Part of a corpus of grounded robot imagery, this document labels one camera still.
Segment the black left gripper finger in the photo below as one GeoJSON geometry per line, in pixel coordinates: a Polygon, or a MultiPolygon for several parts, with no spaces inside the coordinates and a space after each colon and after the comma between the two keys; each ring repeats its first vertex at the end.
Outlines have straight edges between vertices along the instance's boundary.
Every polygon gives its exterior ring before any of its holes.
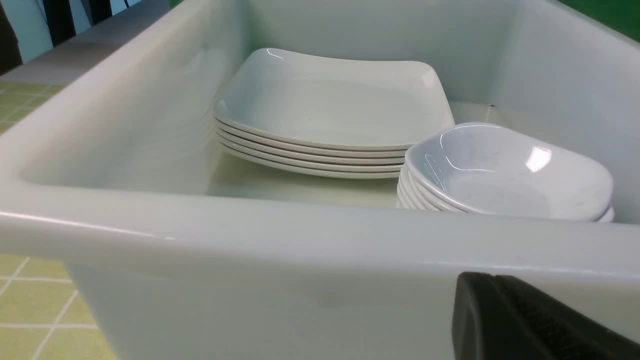
{"type": "Polygon", "coordinates": [[[637,360],[640,346],[516,276],[461,272],[457,360],[637,360]]]}

